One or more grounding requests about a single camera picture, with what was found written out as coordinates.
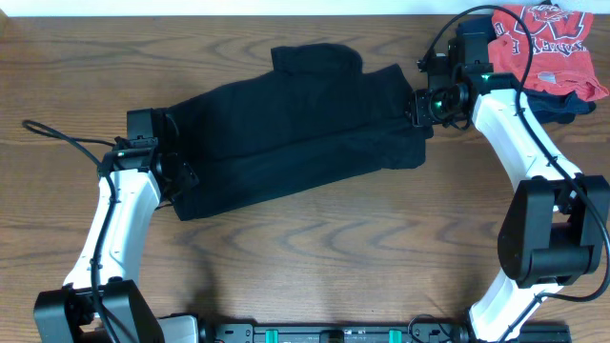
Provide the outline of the black pants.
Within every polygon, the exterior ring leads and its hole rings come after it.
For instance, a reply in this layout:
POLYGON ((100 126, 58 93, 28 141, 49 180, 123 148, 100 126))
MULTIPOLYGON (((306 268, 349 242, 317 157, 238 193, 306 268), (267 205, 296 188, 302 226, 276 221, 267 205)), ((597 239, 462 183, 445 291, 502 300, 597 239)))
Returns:
POLYGON ((168 108, 197 184, 173 201, 183 221, 211 217, 426 159, 429 128, 408 118, 398 65, 365 72, 338 44, 276 47, 272 69, 168 108))

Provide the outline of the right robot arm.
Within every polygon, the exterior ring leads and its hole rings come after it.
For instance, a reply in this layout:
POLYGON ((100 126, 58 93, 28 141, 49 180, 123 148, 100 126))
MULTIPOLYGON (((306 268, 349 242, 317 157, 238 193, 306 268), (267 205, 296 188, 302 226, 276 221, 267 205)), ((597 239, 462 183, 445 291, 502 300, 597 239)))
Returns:
POLYGON ((489 141, 514 188, 498 234, 500 271, 468 310, 455 342, 567 342, 562 327, 527 319, 561 289, 594 272, 609 250, 609 184, 585 175, 554 145, 519 91, 514 74, 496 72, 487 37, 465 33, 446 53, 417 66, 428 86, 415 91, 407 117, 417 128, 474 127, 489 141))

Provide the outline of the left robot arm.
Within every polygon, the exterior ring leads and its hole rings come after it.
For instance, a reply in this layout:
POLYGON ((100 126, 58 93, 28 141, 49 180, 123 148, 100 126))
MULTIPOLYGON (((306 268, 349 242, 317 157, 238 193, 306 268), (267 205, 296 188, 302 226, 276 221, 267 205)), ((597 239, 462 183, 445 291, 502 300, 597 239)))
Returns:
POLYGON ((158 318, 138 289, 153 214, 198 182, 178 140, 166 110, 129 111, 126 136, 93 161, 99 197, 86 243, 63 286, 39 293, 34 304, 42 341, 199 341, 195 315, 158 318))

